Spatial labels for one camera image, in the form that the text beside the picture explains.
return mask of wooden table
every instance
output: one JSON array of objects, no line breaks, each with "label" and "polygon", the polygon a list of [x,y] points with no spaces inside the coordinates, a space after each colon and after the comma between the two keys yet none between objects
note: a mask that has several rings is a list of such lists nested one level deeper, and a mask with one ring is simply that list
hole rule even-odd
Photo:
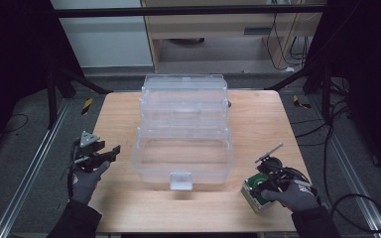
[{"label": "wooden table", "polygon": [[102,219],[98,232],[268,232],[295,231],[291,212],[276,202],[256,215],[240,192],[257,173],[254,161],[275,148],[285,167],[308,175],[289,120],[276,91],[229,90],[235,168],[224,184],[194,184],[191,191],[140,181],[131,154],[140,124],[141,92],[106,96],[93,134],[106,141],[101,152],[117,145],[117,161],[102,176],[90,206]]}]

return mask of plastic storage box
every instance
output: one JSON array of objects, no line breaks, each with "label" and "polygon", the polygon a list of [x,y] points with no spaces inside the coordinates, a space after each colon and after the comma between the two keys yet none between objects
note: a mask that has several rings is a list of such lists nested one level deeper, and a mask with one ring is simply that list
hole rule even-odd
[{"label": "plastic storage box", "polygon": [[147,75],[132,166],[147,182],[171,189],[223,183],[233,169],[222,75]]}]

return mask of gloved hand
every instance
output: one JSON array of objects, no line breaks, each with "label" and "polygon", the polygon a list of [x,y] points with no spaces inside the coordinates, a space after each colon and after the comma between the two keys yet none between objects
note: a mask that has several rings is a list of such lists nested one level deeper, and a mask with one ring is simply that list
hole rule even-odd
[{"label": "gloved hand", "polygon": [[72,191],[73,200],[88,205],[91,200],[92,193],[97,187],[97,183],[101,180],[101,175],[110,167],[110,162],[106,161],[92,173],[87,173],[80,167],[75,167],[72,174]]},{"label": "gloved hand", "polygon": [[292,211],[303,211],[319,207],[317,198],[311,190],[304,185],[292,181],[289,188],[283,192],[263,190],[262,197],[268,200],[278,200]]}]

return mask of black pole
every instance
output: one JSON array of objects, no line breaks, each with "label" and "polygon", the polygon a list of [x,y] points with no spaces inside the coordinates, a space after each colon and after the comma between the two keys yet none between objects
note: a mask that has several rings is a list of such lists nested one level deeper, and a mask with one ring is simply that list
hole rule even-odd
[{"label": "black pole", "polygon": [[263,14],[263,13],[316,13],[334,11],[338,7],[326,4],[304,5],[230,5],[230,6],[186,6],[105,9],[61,9],[31,12],[30,16],[57,18],[131,17],[168,15],[214,15],[214,14]]}]

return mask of gray floor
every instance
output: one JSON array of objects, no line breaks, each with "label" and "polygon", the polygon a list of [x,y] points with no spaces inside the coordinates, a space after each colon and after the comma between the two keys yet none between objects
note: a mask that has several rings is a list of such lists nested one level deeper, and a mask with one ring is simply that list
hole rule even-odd
[{"label": "gray floor", "polygon": [[[165,41],[161,54],[161,64],[157,73],[222,73],[229,88],[264,88],[286,78],[290,72],[276,70],[268,60],[269,56],[260,38],[249,39],[205,39],[203,44],[183,44]],[[110,77],[90,77],[90,80],[107,89],[139,90],[144,75],[112,75]],[[316,105],[319,94],[304,96],[298,80],[280,92],[287,115],[292,124],[294,134],[301,135],[320,125],[317,111],[296,106],[293,95],[298,94],[302,102]],[[104,95],[99,95],[79,84],[74,85],[77,94],[74,100],[67,101],[65,118],[57,131],[49,151],[45,155],[31,189],[12,225],[11,234],[22,237],[44,237],[57,222],[67,201],[65,180],[61,175],[67,164],[70,144],[82,131],[92,132]],[[84,101],[93,98],[87,115],[80,114]],[[339,101],[338,96],[332,102]],[[59,106],[66,103],[59,97]],[[14,116],[7,126],[7,131],[0,139],[0,218],[11,202],[22,182],[29,165],[39,149],[41,141],[47,133],[48,111],[47,94],[40,91],[19,101],[14,108]],[[369,195],[381,204],[381,168],[373,166],[372,155],[367,148],[355,122],[349,113],[342,115],[334,123],[337,139],[343,148],[343,155],[349,159],[357,177]],[[298,138],[298,143],[310,177],[318,188],[324,202],[326,195],[323,181],[323,145],[307,146],[322,142],[325,130],[318,130],[306,137]],[[353,192],[353,187],[344,173],[339,161],[340,152],[329,145],[327,150],[326,172],[327,185],[333,200]],[[367,227],[361,210],[355,199],[348,199],[341,206],[347,216]],[[347,224],[338,215],[335,224],[343,237],[379,237],[366,234]],[[282,233],[266,234],[266,237],[283,237]]]}]

